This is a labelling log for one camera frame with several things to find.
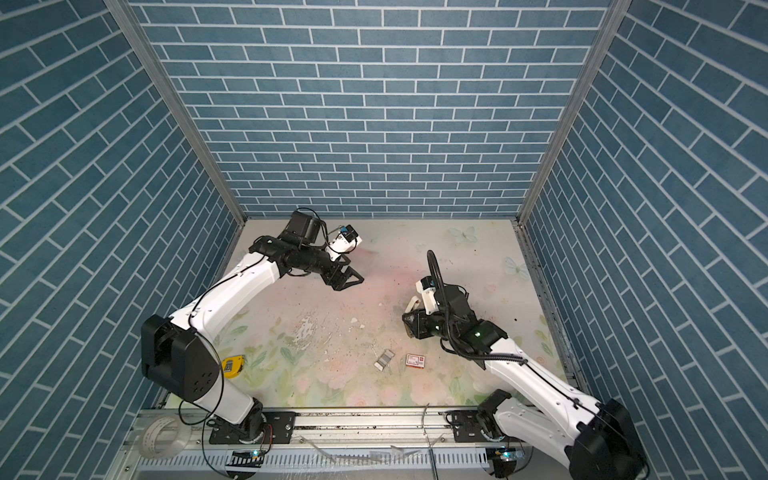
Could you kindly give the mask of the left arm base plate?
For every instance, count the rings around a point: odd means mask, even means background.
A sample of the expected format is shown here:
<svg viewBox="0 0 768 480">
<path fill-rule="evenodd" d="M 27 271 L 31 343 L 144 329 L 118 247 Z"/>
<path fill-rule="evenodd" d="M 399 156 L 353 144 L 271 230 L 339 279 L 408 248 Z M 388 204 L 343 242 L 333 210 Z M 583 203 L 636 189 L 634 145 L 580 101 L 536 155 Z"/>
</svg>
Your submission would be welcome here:
<svg viewBox="0 0 768 480">
<path fill-rule="evenodd" d="M 231 424 L 213 417 L 206 424 L 211 428 L 211 445 L 281 445 L 289 444 L 298 414 L 294 411 L 259 411 L 240 424 Z"/>
</svg>

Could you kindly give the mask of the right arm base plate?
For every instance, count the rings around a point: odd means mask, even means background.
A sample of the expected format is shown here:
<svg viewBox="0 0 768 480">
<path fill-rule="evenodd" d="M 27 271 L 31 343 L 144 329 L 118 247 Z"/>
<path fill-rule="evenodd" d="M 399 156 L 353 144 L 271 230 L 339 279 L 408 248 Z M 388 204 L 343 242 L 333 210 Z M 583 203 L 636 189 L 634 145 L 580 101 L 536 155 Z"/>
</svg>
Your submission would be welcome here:
<svg viewBox="0 0 768 480">
<path fill-rule="evenodd" d="M 456 443 L 498 442 L 504 439 L 477 410 L 449 410 L 443 414 Z"/>
</svg>

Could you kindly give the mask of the red white staple box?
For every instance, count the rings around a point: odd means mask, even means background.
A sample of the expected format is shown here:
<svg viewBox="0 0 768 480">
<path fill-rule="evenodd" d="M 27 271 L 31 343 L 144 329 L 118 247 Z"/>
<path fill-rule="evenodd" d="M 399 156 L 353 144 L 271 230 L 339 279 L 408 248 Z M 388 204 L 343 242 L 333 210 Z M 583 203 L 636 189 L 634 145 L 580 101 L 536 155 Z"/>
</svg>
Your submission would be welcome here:
<svg viewBox="0 0 768 480">
<path fill-rule="evenodd" d="M 405 365 L 410 368 L 424 369 L 426 357 L 420 354 L 408 353 L 405 357 Z"/>
</svg>

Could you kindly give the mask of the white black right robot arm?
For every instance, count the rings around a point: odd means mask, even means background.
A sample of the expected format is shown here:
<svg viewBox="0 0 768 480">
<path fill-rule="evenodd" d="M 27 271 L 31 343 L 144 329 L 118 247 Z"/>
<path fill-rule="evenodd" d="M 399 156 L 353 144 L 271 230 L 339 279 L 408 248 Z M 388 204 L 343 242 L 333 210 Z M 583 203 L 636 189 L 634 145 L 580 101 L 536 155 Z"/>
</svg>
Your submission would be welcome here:
<svg viewBox="0 0 768 480">
<path fill-rule="evenodd" d="M 478 364 L 523 396 L 496 390 L 476 418 L 492 441 L 515 437 L 562 464 L 574 479 L 644 479 L 650 472 L 629 411 L 601 402 L 548 371 L 499 326 L 480 319 L 466 290 L 435 285 L 431 277 L 402 315 L 408 334 L 440 338 L 448 353 Z"/>
</svg>

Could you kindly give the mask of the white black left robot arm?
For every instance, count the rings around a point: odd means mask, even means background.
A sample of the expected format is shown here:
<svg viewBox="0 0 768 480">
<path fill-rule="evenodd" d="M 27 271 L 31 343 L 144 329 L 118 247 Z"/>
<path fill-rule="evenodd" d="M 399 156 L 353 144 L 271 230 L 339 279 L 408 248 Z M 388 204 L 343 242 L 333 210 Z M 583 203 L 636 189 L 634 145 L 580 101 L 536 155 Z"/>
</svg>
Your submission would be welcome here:
<svg viewBox="0 0 768 480">
<path fill-rule="evenodd" d="M 350 225 L 330 235 L 315 211 L 296 209 L 278 236 L 262 235 L 221 280 L 167 317 L 153 315 L 141 327 L 145 378 L 204 411 L 235 442 L 264 436 L 262 403 L 225 377 L 214 341 L 251 300 L 286 275 L 317 274 L 342 291 L 363 282 L 348 257 L 362 239 Z"/>
</svg>

